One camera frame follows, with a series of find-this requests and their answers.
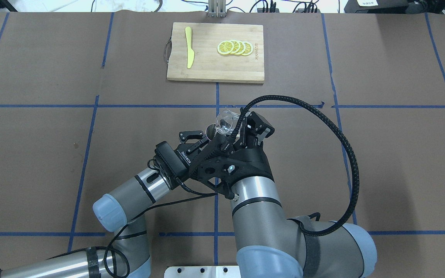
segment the light blue joint cap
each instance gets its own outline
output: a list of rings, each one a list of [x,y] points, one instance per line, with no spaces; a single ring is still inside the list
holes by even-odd
[[[150,257],[135,271],[130,272],[128,278],[149,278],[150,276]]]
[[[345,223],[343,228],[346,229],[353,239],[357,242],[363,257],[363,277],[367,277],[374,271],[377,262],[377,249],[374,240],[362,227],[350,223]]]
[[[294,257],[267,246],[251,245],[238,250],[241,278],[302,278],[303,269]]]
[[[127,215],[118,201],[109,194],[104,194],[101,199],[92,205],[95,216],[99,222],[110,232],[127,225]]]

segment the silver arm segment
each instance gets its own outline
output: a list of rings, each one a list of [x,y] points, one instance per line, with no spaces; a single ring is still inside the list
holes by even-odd
[[[92,209],[106,230],[113,232],[127,225],[171,191],[166,178],[146,168],[97,200]]]
[[[148,278],[150,276],[150,255],[145,217],[139,217],[131,223],[113,242],[113,248],[121,251],[127,257],[130,267],[129,278]],[[102,278],[111,277],[104,267],[104,250],[97,250],[97,264]],[[27,266],[3,270],[1,278],[89,278],[90,267],[86,251],[45,260]],[[126,274],[125,262],[116,255],[117,275]],[[108,253],[107,264],[113,271],[113,257]]]
[[[358,278],[373,272],[375,244],[359,226],[344,224],[326,236],[304,237],[295,221],[312,231],[332,223],[307,216],[287,220],[269,178],[244,178],[233,190],[238,194],[231,202],[242,278]]]

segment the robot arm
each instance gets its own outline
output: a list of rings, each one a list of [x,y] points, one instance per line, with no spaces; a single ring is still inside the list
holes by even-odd
[[[343,143],[352,165],[353,193],[348,210],[337,223],[311,221],[308,216],[286,219],[263,151],[263,141],[274,133],[274,127],[263,116],[249,111],[262,100],[284,100],[308,109]],[[129,274],[130,278],[147,278],[150,257],[143,213],[178,186],[200,197],[214,195],[192,191],[184,184],[189,178],[224,195],[231,203],[236,260],[242,278],[370,275],[377,260],[375,244],[364,229],[345,223],[355,209],[359,180],[353,150],[341,131],[317,109],[291,97],[260,97],[240,112],[224,111],[206,134],[180,132],[180,145],[175,150],[165,141],[157,144],[153,165],[95,202],[93,210],[98,220],[108,231],[117,231],[111,247],[122,255],[121,259],[116,256],[116,263],[113,255],[105,255],[103,250],[83,250],[19,269],[20,273],[33,269],[32,275],[7,276],[12,271],[8,270],[0,272],[0,277],[95,278],[101,273],[102,277],[123,278]],[[114,275],[106,270],[104,262],[116,269]]]

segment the wooden cutting board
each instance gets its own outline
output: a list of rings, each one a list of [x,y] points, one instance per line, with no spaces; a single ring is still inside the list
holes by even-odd
[[[187,68],[185,27],[192,28],[195,59]],[[254,45],[249,56],[220,55],[220,42],[236,39]],[[173,43],[168,63],[168,80],[263,83],[263,26],[214,23],[173,23]]]

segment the metal bracket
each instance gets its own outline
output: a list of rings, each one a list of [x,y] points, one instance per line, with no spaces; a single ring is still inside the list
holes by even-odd
[[[209,0],[207,15],[209,17],[226,17],[226,0]]]
[[[238,266],[169,267],[164,278],[241,278]]]

